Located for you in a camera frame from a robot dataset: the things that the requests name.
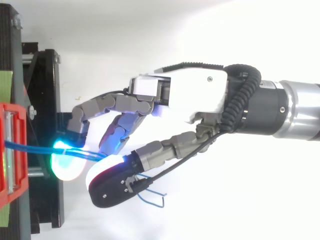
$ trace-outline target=screw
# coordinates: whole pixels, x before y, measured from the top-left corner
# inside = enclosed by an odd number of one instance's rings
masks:
[[[54,61],[56,64],[61,64],[61,56],[60,55],[55,55],[54,56]]]
[[[13,16],[12,26],[14,26],[18,30],[22,29],[21,19],[20,19],[20,15],[19,14],[16,14],[16,15]]]
[[[33,119],[35,119],[35,116],[37,115],[37,110],[35,110],[34,106],[31,105],[31,106],[29,106],[28,113],[29,113],[30,120],[33,120]]]

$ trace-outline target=metal rod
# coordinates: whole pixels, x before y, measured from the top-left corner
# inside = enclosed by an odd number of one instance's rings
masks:
[[[39,166],[28,167],[29,178],[43,177],[43,176],[44,176],[44,172],[42,171],[41,167]]]
[[[32,58],[34,57],[33,54],[23,54],[22,55],[22,64],[29,65],[31,64]]]

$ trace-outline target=blue wire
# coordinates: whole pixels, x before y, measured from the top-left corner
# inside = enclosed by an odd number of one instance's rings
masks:
[[[73,156],[73,157],[82,158],[82,159],[95,161],[95,162],[98,162],[101,159],[106,157],[103,154],[99,154],[99,155],[97,154],[97,157],[96,157],[96,156],[90,156],[87,154],[82,154],[82,153],[79,153],[76,151],[70,151],[69,149],[27,146],[27,145],[17,144],[17,143],[13,143],[13,142],[8,142],[8,141],[5,141],[5,147],[10,148],[10,149],[14,149],[14,150],[18,150],[18,151],[22,151],[22,152],[34,153],[34,154],[59,154],[59,155],[61,155],[64,153],[65,155],[68,155],[68,156]]]
[[[55,150],[61,150],[62,153],[65,150],[63,148],[53,148],[53,147],[44,147],[44,146],[29,146],[29,145],[23,145],[23,144],[19,144],[19,143],[15,143],[15,142],[10,142],[10,141],[5,141],[5,144],[6,145],[11,145],[11,146],[17,146],[17,147],[19,146],[19,147],[22,147],[22,148],[34,149],[34,150],[41,149],[41,150],[53,151],[53,149],[55,149]],[[82,150],[82,149],[79,149],[79,148],[70,148],[70,149],[67,149],[67,151],[78,151],[78,152],[81,152],[81,153],[89,153],[89,154],[92,154],[92,155],[97,155],[97,156],[100,156],[102,158],[106,157],[106,155],[104,155],[102,153]]]
[[[138,175],[138,176],[141,176],[141,177],[144,177],[144,178],[146,178],[146,179],[150,178],[150,176],[144,175],[144,174],[141,174],[141,173],[138,173],[137,175]],[[153,193],[153,194],[157,194],[157,195],[162,196],[162,205],[158,205],[158,204],[155,204],[155,203],[153,203],[153,202],[150,202],[150,201],[145,200],[139,193],[137,194],[138,197],[139,197],[143,202],[145,202],[146,204],[150,204],[150,205],[152,205],[152,206],[155,206],[155,207],[158,207],[158,208],[163,209],[163,208],[165,207],[165,198],[164,198],[164,197],[165,197],[167,194],[166,194],[166,193],[165,193],[165,194],[162,194],[162,193],[160,193],[160,192],[153,191],[153,190],[151,190],[151,189],[149,189],[149,188],[147,188],[146,190],[149,191],[149,192],[151,192],[151,193]]]
[[[150,201],[147,201],[147,200],[143,199],[143,197],[140,196],[139,193],[138,193],[137,195],[138,195],[138,197],[139,197],[142,201],[144,201],[146,204],[150,204],[150,205],[153,205],[153,206],[158,207],[158,208],[161,208],[161,209],[163,209],[163,208],[165,207],[165,198],[164,198],[164,197],[162,197],[162,205],[158,205],[158,204],[155,204],[155,203],[153,203],[153,202],[150,202]]]
[[[137,175],[138,175],[138,176],[141,176],[141,177],[144,177],[144,178],[146,178],[146,179],[150,178],[150,176],[147,176],[147,175],[144,175],[144,174],[141,174],[141,173],[138,173]]]

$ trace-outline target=silver metal cylinder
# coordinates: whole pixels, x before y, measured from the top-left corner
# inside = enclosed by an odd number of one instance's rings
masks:
[[[280,83],[287,94],[287,116],[273,136],[279,139],[312,139],[320,131],[320,87],[286,80]]]
[[[34,57],[33,54],[23,54],[22,55],[22,64],[29,65],[31,64],[32,58]]]
[[[44,172],[42,171],[41,167],[34,166],[34,167],[28,168],[28,177],[29,178],[43,177],[43,176],[44,176]]]

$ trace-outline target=black metal bracket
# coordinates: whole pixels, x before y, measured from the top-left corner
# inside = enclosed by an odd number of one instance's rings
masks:
[[[56,62],[58,54],[53,49],[37,51],[35,43],[25,42],[22,46],[22,53],[27,52],[28,57],[32,57],[23,64],[25,107],[33,106],[36,110],[34,119],[28,118],[28,144],[52,147],[63,118],[60,113],[59,65]],[[41,167],[43,172],[43,176],[29,177],[32,234],[40,233],[41,223],[60,228],[65,221],[63,182],[52,172],[50,157],[28,153],[28,167]]]

